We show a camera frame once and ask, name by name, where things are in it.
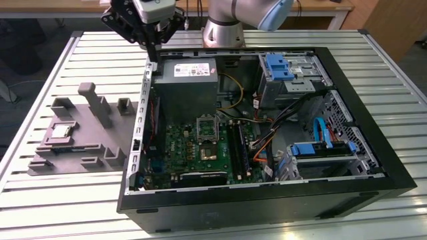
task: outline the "blue plastic latch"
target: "blue plastic latch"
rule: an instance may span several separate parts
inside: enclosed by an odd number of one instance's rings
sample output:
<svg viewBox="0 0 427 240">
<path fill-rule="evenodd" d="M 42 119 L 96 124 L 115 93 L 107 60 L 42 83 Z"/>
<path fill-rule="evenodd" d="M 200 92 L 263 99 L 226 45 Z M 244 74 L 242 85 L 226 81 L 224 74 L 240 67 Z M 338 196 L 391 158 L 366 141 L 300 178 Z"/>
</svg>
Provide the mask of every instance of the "blue plastic latch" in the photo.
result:
<svg viewBox="0 0 427 240">
<path fill-rule="evenodd" d="M 357 145 L 353 141 L 349 142 L 349 148 L 353 153 L 358 151 Z"/>
<path fill-rule="evenodd" d="M 300 143 L 300 144 L 295 144 L 295 146 L 298 147 L 298 151 L 300 155 L 315 154 L 315 148 L 311 143 Z"/>
<path fill-rule="evenodd" d="M 292 155 L 294 155 L 294 156 L 300 155 L 299 149 L 298 149 L 298 147 L 296 147 L 295 145 L 291 146 L 291 152 L 292 152 Z"/>
<path fill-rule="evenodd" d="M 295 76 L 290 72 L 288 61 L 279 54 L 266 55 L 266 65 L 271 73 L 271 79 L 274 81 L 291 81 Z"/>
</svg>

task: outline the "floor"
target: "floor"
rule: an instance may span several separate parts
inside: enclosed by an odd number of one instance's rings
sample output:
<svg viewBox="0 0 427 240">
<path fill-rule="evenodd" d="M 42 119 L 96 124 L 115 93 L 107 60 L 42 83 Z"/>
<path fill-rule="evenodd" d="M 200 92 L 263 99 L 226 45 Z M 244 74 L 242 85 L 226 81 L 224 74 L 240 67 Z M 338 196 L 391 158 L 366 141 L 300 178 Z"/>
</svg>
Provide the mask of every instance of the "floor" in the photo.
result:
<svg viewBox="0 0 427 240">
<path fill-rule="evenodd" d="M 18 104 L 11 104 L 0 98 L 0 159 L 14 140 L 15 134 L 43 87 L 43 82 L 39 81 L 44 81 L 48 78 L 71 33 L 74 31 L 110 30 L 102 24 L 100 20 L 95 18 L 66 19 L 64 28 L 59 28 L 54 19 L 40 19 L 39 23 L 47 36 L 47 41 L 35 46 L 43 61 L 43 69 L 34 75 L 22 76 L 0 62 L 0 79 L 8 85 L 24 81 L 34 81 L 23 83 L 12 88 L 16 95 L 22 98 Z M 415 44 L 398 65 L 422 92 L 427 95 L 427 49 L 423 49 L 421 44 Z"/>
</svg>

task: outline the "motherboard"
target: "motherboard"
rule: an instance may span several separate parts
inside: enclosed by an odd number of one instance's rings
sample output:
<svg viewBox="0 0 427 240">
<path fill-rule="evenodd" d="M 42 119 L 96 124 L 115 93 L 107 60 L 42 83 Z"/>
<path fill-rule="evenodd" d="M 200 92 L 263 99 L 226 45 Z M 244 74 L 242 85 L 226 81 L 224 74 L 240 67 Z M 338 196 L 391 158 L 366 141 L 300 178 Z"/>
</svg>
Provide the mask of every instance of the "motherboard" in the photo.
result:
<svg viewBox="0 0 427 240">
<path fill-rule="evenodd" d="M 263 182 L 262 168 L 250 163 L 247 153 L 254 139 L 248 122 L 210 124 L 208 118 L 202 117 L 196 123 L 168 125 L 166 156 L 154 158 L 150 164 L 152 188 L 196 187 L 203 181 L 210 181 L 204 185 Z"/>
</svg>

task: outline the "power supply label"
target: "power supply label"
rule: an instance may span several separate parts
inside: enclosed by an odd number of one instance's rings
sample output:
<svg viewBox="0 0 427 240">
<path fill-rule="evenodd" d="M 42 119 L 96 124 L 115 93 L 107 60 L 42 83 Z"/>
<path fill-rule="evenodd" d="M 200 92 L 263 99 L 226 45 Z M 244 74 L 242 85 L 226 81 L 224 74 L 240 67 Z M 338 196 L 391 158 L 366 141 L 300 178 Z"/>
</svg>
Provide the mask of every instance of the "power supply label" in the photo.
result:
<svg viewBox="0 0 427 240">
<path fill-rule="evenodd" d="M 208 63 L 186 63 L 175 65 L 174 77 L 200 77 L 210 75 L 211 70 Z"/>
</svg>

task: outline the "wooden table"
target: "wooden table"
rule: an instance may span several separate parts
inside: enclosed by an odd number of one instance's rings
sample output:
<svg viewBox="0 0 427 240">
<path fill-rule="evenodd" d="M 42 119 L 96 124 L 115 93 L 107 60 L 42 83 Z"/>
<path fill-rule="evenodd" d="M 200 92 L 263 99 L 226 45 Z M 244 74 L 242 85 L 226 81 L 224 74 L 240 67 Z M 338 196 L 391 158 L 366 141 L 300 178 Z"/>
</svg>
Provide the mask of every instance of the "wooden table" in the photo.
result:
<svg viewBox="0 0 427 240">
<path fill-rule="evenodd" d="M 202 0 L 203 15 L 208 13 L 208 0 Z M 187 1 L 176 2 L 183 9 L 187 8 Z M 354 9 L 350 0 L 342 3 L 330 0 L 300 0 L 302 17 L 334 17 L 329 30 L 338 30 L 342 27 L 349 11 Z M 106 10 L 98 0 L 0 0 L 0 18 L 99 18 Z M 198 15 L 198 1 L 188 1 L 188 15 Z M 296 16 L 299 5 L 295 2 L 290 16 Z"/>
</svg>

